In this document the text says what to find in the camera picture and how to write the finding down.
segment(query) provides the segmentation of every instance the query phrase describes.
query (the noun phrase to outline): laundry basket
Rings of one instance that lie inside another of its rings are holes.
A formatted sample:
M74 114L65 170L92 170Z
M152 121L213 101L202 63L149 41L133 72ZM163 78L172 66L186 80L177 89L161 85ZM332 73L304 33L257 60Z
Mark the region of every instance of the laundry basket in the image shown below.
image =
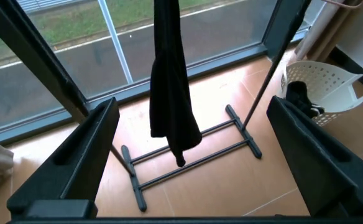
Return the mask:
M324 126L343 112L363 102L363 96L357 99L352 86L361 77L363 75L353 74L327 63L298 61L285 67L280 96L285 98L290 82L305 82L310 101L325 110L325 113L313 120L318 125Z

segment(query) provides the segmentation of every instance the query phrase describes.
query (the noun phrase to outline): green lawn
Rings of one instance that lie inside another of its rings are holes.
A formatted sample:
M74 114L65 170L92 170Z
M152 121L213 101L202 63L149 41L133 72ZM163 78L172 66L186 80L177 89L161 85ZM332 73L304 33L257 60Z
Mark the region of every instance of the green lawn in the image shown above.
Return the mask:
M218 0L179 0L180 9ZM107 0L116 27L151 19L154 16L153 0ZM50 45L107 30L99 4L88 2L75 7L30 16ZM12 55L0 39L0 58Z

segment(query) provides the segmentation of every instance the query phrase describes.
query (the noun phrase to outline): clothes rack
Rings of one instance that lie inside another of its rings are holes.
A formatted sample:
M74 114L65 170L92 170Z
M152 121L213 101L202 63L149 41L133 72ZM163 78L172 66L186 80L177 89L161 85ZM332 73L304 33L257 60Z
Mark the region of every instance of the clothes rack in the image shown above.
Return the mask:
M206 135L209 133L213 133L214 131L223 129L225 127L228 127L230 125L235 125L236 128L239 130L239 133L241 134L241 136L244 138L243 141L237 142L231 146L228 146L218 152L215 152L213 154L210 154L202 159L199 159L197 161L194 161L190 164L187 164L179 169L173 170L167 174L161 175L160 177L154 178L146 183L140 184L139 180L137 178L137 173L136 170L134 169L134 166L137 165L138 163L145 161L148 158L153 158L155 156L159 156L160 154L169 151L169 146L164 146L161 147L160 149L156 149L152 152L149 152L147 154L144 154L143 156L139 156L135 159L131 158L131 154L129 152L129 148L127 146L122 146L121 147L121 151L122 151L122 155L124 160L120 159L121 155L119 155L119 153L115 150L115 148L113 148L111 151L113 152L113 154L117 157L117 159L119 160L119 162L122 164L123 167L125 167L125 169L128 171L129 176L131 178L131 182L132 182L132 187L133 187L133 191L135 193L136 196L136 200L137 200L137 204L139 206L140 211L144 212L147 209L147 204L144 200L144 196L143 196L143 190L154 186L155 184L162 182L166 179L175 177L178 174L181 174L182 172L186 171L186 170L190 170L198 165L203 164L204 162L207 162L211 159L214 159L216 157L219 156L223 156L225 154L227 154L228 152L231 152L234 149L237 149L243 145L248 145L252 151L252 153L254 154L254 156L258 159L260 159L262 157L262 152L260 151L259 147L256 145L253 137L249 134L249 132L246 129L246 126L249 122L249 120L251 119L257 105L259 104L259 101L261 99L261 97L264 94L264 91L267 88L267 85L269 84L271 78L273 77L273 74L278 66L278 64L281 61L281 58L285 52L285 50L287 49L290 41L292 40L293 36L295 35L295 33L297 32L298 28L300 27L300 24L303 22L303 18L305 15L305 11L306 8L308 7L308 3L302 5L302 8L300 10L299 13L296 14L295 19L291 22L288 33L285 37L285 39L282 42L281 47L279 48L277 54L275 55L275 57L273 58L273 63L270 67L270 70L268 72L268 74L266 75L266 78L262 84L262 87L260 88L256 99L254 100L254 103L252 105L252 107L249 110L249 113L245 119L244 122L242 122L240 120L240 118L238 117L238 115L236 114L236 112L234 111L234 109L232 108L231 105L227 105L226 106L226 113L229 115L230 120L225 121L221 124L215 125L212 128L206 129L204 131L202 131L202 135Z

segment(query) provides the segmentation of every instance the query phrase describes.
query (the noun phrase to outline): road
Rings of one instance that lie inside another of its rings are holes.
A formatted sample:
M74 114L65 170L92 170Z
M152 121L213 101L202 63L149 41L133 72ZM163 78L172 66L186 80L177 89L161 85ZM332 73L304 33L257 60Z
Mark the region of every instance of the road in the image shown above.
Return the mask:
M260 41L275 2L248 0L183 17L187 64ZM149 77L154 28L119 35L119 40L133 80ZM59 52L57 57L87 98L127 84L111 38ZM0 69L0 126L60 106L24 64Z

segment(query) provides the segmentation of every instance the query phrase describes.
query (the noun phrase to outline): black baseboard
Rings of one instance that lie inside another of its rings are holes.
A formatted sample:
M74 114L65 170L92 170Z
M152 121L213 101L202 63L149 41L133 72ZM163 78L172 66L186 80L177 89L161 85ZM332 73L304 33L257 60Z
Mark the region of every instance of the black baseboard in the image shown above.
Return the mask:
M333 48L329 58L348 72L363 74L363 68L337 47ZM363 84L363 78L360 78L359 81Z

